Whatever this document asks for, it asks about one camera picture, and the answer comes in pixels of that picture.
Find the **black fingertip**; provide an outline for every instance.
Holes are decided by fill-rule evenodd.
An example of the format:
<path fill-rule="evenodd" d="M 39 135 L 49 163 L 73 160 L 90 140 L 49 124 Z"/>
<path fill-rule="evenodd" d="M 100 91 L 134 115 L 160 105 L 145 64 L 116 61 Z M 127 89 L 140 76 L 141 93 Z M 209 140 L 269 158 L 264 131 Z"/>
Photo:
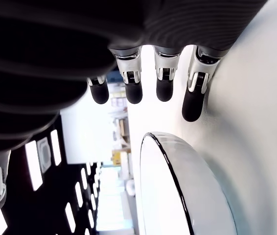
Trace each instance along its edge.
<path fill-rule="evenodd" d="M 97 104 L 104 104 L 108 101 L 109 91 L 106 80 L 103 84 L 92 85 L 90 88 L 93 99 Z"/>
<path fill-rule="evenodd" d="M 182 106 L 182 116 L 186 121 L 196 121 L 200 117 L 204 96 L 205 94 L 202 94 L 201 91 L 194 90 L 194 92 L 190 92 L 186 88 Z"/>
<path fill-rule="evenodd" d="M 125 84 L 125 92 L 127 99 L 131 104 L 138 104 L 143 98 L 141 82 Z"/>
<path fill-rule="evenodd" d="M 173 94 L 173 80 L 160 81 L 159 79 L 157 79 L 156 94 L 160 101 L 169 101 Z"/>

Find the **robotic hand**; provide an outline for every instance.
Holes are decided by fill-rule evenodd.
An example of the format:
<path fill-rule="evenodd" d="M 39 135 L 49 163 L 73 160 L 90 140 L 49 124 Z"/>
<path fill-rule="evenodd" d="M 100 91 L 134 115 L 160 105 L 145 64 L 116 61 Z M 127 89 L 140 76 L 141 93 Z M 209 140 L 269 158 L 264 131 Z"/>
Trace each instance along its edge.
<path fill-rule="evenodd" d="M 89 85 L 109 99 L 117 63 L 129 102 L 142 100 L 141 47 L 154 46 L 156 94 L 169 101 L 183 48 L 191 55 L 182 115 L 195 121 L 223 56 L 266 0 L 0 0 L 0 208 L 12 150 L 47 129 Z M 92 9 L 85 14 L 85 9 Z M 135 9 L 135 17 L 125 17 Z"/>

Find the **white wall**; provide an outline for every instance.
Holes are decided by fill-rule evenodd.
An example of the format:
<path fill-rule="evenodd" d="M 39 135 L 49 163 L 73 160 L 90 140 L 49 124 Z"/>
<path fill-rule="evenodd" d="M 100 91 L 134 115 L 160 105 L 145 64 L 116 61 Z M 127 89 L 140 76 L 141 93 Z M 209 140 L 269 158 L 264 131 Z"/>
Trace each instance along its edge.
<path fill-rule="evenodd" d="M 109 101 L 103 105 L 95 103 L 88 87 L 77 103 L 61 111 L 69 164 L 110 160 L 113 148 L 110 110 Z"/>
<path fill-rule="evenodd" d="M 153 49 L 142 49 L 143 100 L 128 107 L 140 234 L 140 143 L 146 132 L 164 131 L 186 140 L 207 161 L 238 235 L 277 235 L 277 0 L 265 5 L 220 63 L 195 123 L 181 114 L 191 50 L 181 55 L 172 99 L 162 103 Z"/>

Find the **yellow object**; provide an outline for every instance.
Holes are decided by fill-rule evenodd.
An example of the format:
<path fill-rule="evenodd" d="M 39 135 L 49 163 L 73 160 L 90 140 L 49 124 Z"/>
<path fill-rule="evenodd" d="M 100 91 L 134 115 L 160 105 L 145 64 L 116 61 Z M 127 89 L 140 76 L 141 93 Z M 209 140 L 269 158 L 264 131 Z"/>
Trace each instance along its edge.
<path fill-rule="evenodd" d="M 114 152 L 112 161 L 114 165 L 121 165 L 121 157 L 120 157 L 120 152 Z"/>

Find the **white bowl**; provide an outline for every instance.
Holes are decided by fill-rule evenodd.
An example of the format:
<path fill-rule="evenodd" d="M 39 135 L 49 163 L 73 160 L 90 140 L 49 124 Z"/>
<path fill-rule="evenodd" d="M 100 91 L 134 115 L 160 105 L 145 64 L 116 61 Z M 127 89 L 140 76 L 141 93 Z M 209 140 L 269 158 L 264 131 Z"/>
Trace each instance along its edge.
<path fill-rule="evenodd" d="M 147 133 L 141 145 L 140 175 L 147 235 L 236 235 L 220 185 L 184 140 Z"/>

